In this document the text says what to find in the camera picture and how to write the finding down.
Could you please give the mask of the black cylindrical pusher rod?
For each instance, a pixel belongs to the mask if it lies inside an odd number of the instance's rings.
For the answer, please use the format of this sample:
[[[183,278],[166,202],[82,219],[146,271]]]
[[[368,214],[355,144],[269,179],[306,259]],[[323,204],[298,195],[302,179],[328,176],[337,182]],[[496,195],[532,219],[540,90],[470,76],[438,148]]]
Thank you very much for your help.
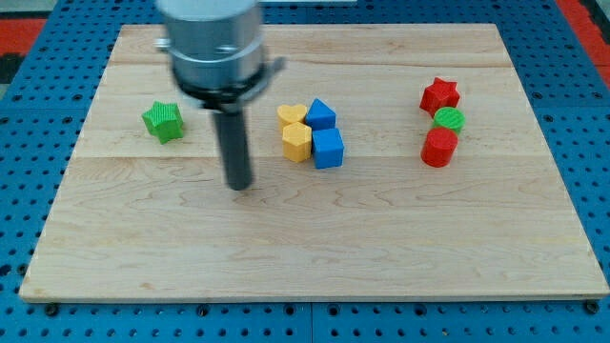
[[[253,172],[243,111],[213,113],[226,183],[234,191],[251,186]]]

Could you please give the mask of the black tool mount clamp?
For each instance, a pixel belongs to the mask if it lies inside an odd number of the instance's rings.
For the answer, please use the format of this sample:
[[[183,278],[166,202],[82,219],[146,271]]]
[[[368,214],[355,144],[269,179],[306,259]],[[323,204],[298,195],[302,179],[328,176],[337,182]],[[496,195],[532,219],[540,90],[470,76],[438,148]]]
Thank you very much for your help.
[[[178,89],[190,99],[196,108],[213,111],[234,112],[243,109],[248,103],[270,87],[274,77],[286,67],[286,58],[277,57],[265,62],[260,69],[244,81],[234,82],[216,89],[204,89],[180,79],[172,70]]]

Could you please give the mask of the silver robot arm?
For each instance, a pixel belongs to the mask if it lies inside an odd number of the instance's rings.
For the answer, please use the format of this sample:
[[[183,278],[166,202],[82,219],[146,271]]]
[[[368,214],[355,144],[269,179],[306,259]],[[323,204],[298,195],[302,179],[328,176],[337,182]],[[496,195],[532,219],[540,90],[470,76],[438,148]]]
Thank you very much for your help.
[[[286,59],[268,58],[257,0],[157,0],[177,87],[213,114],[228,187],[253,182],[245,108],[282,71]]]

